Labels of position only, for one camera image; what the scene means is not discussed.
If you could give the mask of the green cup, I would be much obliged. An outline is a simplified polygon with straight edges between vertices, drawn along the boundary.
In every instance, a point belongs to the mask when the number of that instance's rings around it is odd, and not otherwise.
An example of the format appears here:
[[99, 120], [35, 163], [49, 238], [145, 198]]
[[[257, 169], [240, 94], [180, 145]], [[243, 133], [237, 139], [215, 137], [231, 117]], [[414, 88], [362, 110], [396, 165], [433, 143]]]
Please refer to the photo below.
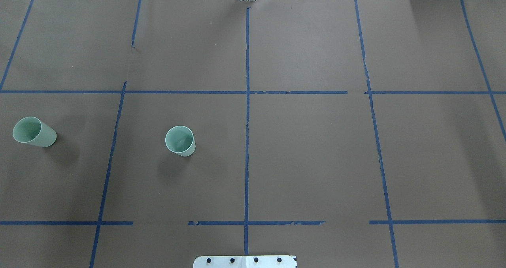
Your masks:
[[13, 128], [12, 135], [17, 142], [35, 147], [50, 147], [57, 139], [56, 131], [36, 117], [19, 120]]
[[166, 147], [172, 153], [182, 157], [193, 155], [196, 149], [196, 142], [192, 130], [183, 125], [172, 127], [167, 131], [164, 141]]

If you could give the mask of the brown paper table cover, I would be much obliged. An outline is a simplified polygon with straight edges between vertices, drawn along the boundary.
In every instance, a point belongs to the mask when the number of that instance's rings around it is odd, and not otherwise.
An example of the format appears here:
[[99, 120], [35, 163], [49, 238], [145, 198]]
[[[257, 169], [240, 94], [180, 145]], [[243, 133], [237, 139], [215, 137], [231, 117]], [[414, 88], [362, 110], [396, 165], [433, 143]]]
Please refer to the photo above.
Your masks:
[[504, 268], [504, 32], [505, 0], [1, 0], [1, 267]]

